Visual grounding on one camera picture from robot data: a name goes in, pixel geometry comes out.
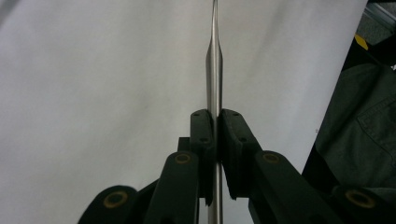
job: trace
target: metal pin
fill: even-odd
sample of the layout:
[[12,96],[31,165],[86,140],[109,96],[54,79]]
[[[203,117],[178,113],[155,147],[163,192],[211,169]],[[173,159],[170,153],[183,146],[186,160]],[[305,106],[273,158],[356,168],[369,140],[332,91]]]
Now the metal pin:
[[[222,55],[219,45],[218,1],[213,1],[212,36],[206,55],[207,110],[212,118],[215,150],[218,151],[222,91]],[[218,159],[214,170],[213,201],[209,206],[209,224],[222,224],[222,170]]]

